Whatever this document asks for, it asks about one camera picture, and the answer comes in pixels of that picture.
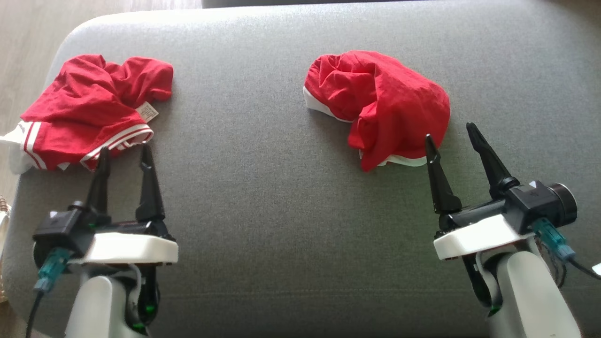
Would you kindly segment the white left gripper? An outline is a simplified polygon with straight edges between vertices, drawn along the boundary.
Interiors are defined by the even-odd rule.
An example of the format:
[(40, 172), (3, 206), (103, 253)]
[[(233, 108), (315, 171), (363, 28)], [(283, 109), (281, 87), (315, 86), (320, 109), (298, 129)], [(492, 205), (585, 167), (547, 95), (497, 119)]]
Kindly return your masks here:
[[(141, 198), (136, 210), (140, 223), (122, 223), (111, 230), (97, 232), (83, 257), (71, 265), (94, 264), (171, 264), (179, 259), (179, 246), (163, 221), (165, 211), (152, 150), (142, 145), (139, 165), (142, 171)], [(108, 179), (111, 152), (101, 148), (87, 197), (87, 206), (99, 215), (108, 214)]]

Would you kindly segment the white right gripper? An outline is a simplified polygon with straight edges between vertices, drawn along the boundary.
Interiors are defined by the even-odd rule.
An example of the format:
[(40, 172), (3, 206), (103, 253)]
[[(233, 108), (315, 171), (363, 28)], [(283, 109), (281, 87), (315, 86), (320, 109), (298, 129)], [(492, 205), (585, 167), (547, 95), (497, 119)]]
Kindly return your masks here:
[[(479, 154), (492, 199), (500, 199), (519, 180), (512, 176), (504, 163), (474, 123), (466, 130), (473, 149)], [(425, 137), (427, 171), (434, 213), (439, 216), (439, 231), (434, 236), (434, 250), (440, 261), (485, 252), (534, 236), (534, 232), (520, 233), (507, 220), (507, 202), (489, 201), (462, 209), (459, 197), (453, 194), (441, 156), (430, 134)]]

